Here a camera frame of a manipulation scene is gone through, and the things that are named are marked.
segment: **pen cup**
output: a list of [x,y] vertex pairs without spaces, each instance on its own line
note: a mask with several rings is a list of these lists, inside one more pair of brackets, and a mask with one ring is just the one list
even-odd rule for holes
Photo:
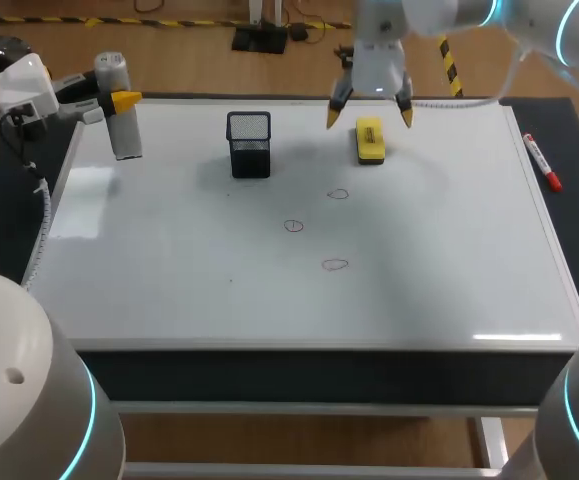
[[233,178],[271,175],[271,115],[269,112],[229,112],[227,140]]

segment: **metal table frame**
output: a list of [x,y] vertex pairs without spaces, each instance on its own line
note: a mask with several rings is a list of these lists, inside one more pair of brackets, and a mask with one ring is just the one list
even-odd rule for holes
[[127,462],[122,478],[265,478],[356,480],[473,480],[495,478],[508,460],[500,417],[535,415],[534,408],[417,407],[294,403],[113,402],[121,414],[350,415],[474,417],[484,468],[418,468],[342,465],[266,465]]

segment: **red marker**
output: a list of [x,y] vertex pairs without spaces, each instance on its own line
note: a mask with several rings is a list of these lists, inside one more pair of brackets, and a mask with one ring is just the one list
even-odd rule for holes
[[553,190],[554,192],[561,191],[562,184],[560,183],[560,180],[558,180],[558,176],[553,172],[553,170],[551,170],[551,167],[547,163],[545,156],[538,148],[538,144],[534,141],[533,137],[527,133],[522,136],[522,140],[525,142],[527,150],[531,152],[531,156],[538,164],[540,171],[543,173],[545,177],[547,177],[547,181],[549,182],[551,190]]

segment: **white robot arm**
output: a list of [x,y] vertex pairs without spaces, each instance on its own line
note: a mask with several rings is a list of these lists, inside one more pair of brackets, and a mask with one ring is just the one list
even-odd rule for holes
[[437,36],[485,26],[506,30],[521,52],[541,54],[579,89],[569,74],[579,70],[579,0],[358,0],[354,46],[343,59],[347,71],[331,97],[327,126],[356,91],[396,100],[410,127],[413,88],[401,39],[410,31]]
[[[133,106],[142,95],[127,91],[129,88],[126,61],[120,53],[100,54],[94,71],[56,82],[40,57],[30,53],[0,73],[0,136],[5,122],[20,132],[55,114],[87,124],[106,119],[116,158],[139,157],[142,145]],[[31,162],[20,160],[27,169],[35,170]]]

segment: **yellow eraser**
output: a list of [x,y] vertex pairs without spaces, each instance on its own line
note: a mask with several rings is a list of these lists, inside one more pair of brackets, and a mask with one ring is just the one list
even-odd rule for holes
[[356,120],[358,162],[361,165],[380,165],[385,161],[385,141],[382,122],[378,117],[360,117]]

